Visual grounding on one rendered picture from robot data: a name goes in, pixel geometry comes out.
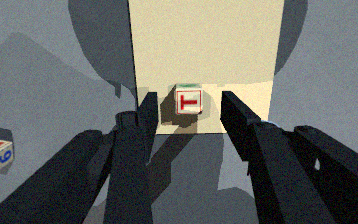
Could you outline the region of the beige mat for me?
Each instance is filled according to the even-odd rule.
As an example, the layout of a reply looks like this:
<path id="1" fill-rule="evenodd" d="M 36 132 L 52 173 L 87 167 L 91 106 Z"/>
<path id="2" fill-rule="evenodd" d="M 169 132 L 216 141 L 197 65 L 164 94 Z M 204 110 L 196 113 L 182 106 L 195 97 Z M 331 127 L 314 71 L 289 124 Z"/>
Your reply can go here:
<path id="1" fill-rule="evenodd" d="M 129 0 L 138 105 L 157 92 L 156 134 L 227 133 L 222 91 L 268 119 L 284 0 Z M 175 114 L 175 85 L 199 83 L 200 115 Z"/>

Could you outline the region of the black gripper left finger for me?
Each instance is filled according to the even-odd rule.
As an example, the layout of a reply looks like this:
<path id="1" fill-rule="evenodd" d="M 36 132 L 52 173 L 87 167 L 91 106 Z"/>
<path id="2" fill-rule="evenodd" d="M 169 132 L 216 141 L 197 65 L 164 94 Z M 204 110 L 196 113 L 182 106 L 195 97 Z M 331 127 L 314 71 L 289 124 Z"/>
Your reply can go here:
<path id="1" fill-rule="evenodd" d="M 103 224 L 153 224 L 146 163 L 159 122 L 157 92 L 115 119 L 109 134 L 77 134 L 4 199 L 0 224 L 82 224 L 109 173 Z"/>

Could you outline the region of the white letter block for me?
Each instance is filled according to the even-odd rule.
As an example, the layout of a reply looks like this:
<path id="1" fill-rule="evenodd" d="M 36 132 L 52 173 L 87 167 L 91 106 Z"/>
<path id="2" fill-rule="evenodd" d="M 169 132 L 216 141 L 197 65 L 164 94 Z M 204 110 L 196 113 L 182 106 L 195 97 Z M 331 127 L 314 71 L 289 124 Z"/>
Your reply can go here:
<path id="1" fill-rule="evenodd" d="M 200 115 L 203 109 L 203 89 L 199 83 L 175 85 L 176 115 Z"/>

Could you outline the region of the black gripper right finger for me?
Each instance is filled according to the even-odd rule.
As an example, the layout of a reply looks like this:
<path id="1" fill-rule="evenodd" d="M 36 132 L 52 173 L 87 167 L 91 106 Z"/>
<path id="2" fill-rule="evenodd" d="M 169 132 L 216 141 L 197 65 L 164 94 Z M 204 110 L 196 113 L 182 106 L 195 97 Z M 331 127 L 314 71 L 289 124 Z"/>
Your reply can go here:
<path id="1" fill-rule="evenodd" d="M 312 126 L 261 120 L 232 91 L 220 121 L 248 162 L 259 224 L 358 224 L 357 152 Z"/>

